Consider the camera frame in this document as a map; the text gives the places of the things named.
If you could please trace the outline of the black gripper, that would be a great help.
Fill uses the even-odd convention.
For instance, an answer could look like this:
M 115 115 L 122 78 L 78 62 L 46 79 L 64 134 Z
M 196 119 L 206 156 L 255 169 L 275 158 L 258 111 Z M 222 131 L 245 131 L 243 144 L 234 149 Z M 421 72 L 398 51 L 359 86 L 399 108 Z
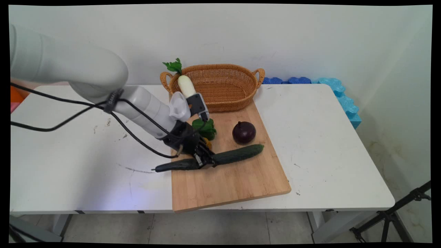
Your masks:
M 202 142 L 200 134 L 188 122 L 176 121 L 170 135 L 166 135 L 161 141 L 176 151 L 182 146 L 181 153 L 193 155 L 197 160 L 198 169 L 217 166 L 213 159 L 214 152 Z

